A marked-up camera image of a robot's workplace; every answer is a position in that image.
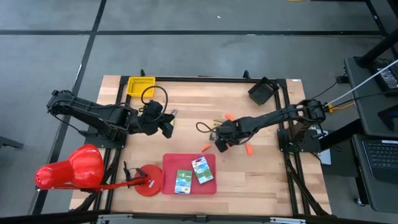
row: small orange piece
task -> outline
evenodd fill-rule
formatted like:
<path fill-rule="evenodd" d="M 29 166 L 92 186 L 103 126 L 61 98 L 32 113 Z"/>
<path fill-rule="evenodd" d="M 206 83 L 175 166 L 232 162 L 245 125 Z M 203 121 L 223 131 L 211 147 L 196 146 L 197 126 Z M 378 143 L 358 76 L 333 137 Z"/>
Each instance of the small orange piece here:
<path fill-rule="evenodd" d="M 230 113 L 225 113 L 224 116 L 225 116 L 226 119 L 228 119 L 230 121 L 234 121 L 235 120 L 235 117 L 232 114 L 230 114 Z"/>
<path fill-rule="evenodd" d="M 251 144 L 246 144 L 246 152 L 248 155 L 253 155 L 253 148 L 251 147 Z"/>
<path fill-rule="evenodd" d="M 203 147 L 203 149 L 201 150 L 202 152 L 204 152 L 205 150 L 207 150 L 210 147 L 210 144 L 207 144 L 205 147 Z"/>

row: wooden table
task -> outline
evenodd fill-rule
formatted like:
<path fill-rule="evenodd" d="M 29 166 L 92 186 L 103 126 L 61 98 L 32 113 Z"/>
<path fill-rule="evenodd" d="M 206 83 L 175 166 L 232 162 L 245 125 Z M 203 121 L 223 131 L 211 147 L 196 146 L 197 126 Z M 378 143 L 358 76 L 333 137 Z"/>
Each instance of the wooden table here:
<path fill-rule="evenodd" d="M 105 75 L 97 103 L 113 104 L 118 92 L 120 76 Z M 292 104 L 305 98 L 300 80 L 286 80 Z M 225 113 L 236 118 L 259 116 L 276 110 L 275 99 L 257 105 L 248 96 L 253 83 L 156 82 L 169 94 L 167 112 L 177 109 L 172 138 L 162 132 L 155 135 L 134 134 L 127 137 L 121 152 L 117 181 L 125 180 L 123 161 L 128 167 L 155 164 L 162 167 L 165 153 L 200 153 L 209 144 L 209 134 L 196 130 L 198 121 L 212 126 L 213 120 L 223 120 Z M 283 93 L 280 90 L 283 105 Z M 162 91 L 156 90 L 153 100 L 164 105 Z M 131 106 L 142 106 L 139 98 L 131 99 Z M 123 213 L 178 213 L 209 215 L 292 215 L 283 155 L 277 141 L 278 125 L 261 129 L 250 141 L 253 155 L 246 154 L 245 146 L 233 146 L 220 153 L 212 143 L 206 153 L 216 155 L 217 193 L 215 195 L 164 195 L 143 197 L 134 188 L 121 187 L 114 191 L 112 212 Z M 322 169 L 317 158 L 301 153 L 305 183 L 322 208 L 330 211 Z M 303 212 L 300 191 L 295 186 L 299 211 Z M 74 191 L 70 208 L 79 206 L 88 194 Z M 104 208 L 106 192 L 101 199 Z"/>

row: concrete floor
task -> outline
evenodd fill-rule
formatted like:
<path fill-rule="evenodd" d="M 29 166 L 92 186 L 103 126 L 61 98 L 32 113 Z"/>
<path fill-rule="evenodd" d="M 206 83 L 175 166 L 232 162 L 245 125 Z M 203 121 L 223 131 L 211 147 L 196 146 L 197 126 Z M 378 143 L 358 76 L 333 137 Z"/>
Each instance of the concrete floor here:
<path fill-rule="evenodd" d="M 386 28 L 398 27 L 386 2 L 373 2 Z M 90 30 L 100 0 L 3 0 L 1 5 L 0 29 Z M 113 0 L 106 4 L 99 29 L 377 30 L 377 26 L 363 2 Z M 47 160 L 59 125 L 45 105 L 52 90 L 72 88 L 87 40 L 85 35 L 0 35 L 0 135 L 25 144 L 21 150 L 0 150 L 2 217 L 29 211 L 34 172 Z M 312 97 L 343 74 L 345 57 L 362 55 L 379 41 L 375 37 L 97 36 L 78 96 L 95 101 L 103 75 L 137 75 L 143 68 L 149 75 L 241 77 L 249 70 L 252 77 L 299 78 L 306 96 Z M 348 90 L 348 85 L 337 85 L 319 99 L 327 101 Z M 338 129 L 357 116 L 350 108 L 331 115 L 323 127 Z M 60 159 L 83 142 L 69 129 Z M 325 182 L 338 217 L 397 223 L 396 214 L 355 205 L 352 198 L 358 193 L 353 179 L 325 175 Z M 43 212 L 67 211 L 71 196 L 71 192 L 50 192 Z"/>

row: red tray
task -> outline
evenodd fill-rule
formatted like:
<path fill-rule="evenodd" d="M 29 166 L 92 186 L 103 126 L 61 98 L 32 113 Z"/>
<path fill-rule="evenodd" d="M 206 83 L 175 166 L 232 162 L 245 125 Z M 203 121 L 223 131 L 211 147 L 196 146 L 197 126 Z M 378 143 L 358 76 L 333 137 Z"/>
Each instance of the red tray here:
<path fill-rule="evenodd" d="M 193 171 L 191 161 L 205 157 L 209 165 L 210 171 L 214 179 L 209 180 L 204 184 L 199 184 L 198 178 Z M 191 194 L 215 194 L 217 192 L 216 183 L 216 157 L 214 154 L 177 154 L 166 153 L 163 155 L 163 172 L 162 172 L 162 193 L 175 194 L 175 178 L 177 177 L 177 170 L 192 171 L 192 185 Z"/>

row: red desk lamp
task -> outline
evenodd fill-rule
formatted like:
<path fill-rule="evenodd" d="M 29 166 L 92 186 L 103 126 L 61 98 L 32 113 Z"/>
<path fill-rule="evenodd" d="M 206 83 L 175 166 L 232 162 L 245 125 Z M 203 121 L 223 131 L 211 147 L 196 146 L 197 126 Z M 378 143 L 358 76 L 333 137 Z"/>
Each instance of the red desk lamp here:
<path fill-rule="evenodd" d="M 36 171 L 35 183 L 40 190 L 80 189 L 108 190 L 134 185 L 144 196 L 155 195 L 160 190 L 162 170 L 155 165 L 145 165 L 136 169 L 134 178 L 117 184 L 101 185 L 104 176 L 102 156 L 92 144 L 74 151 L 67 160 L 42 166 Z"/>

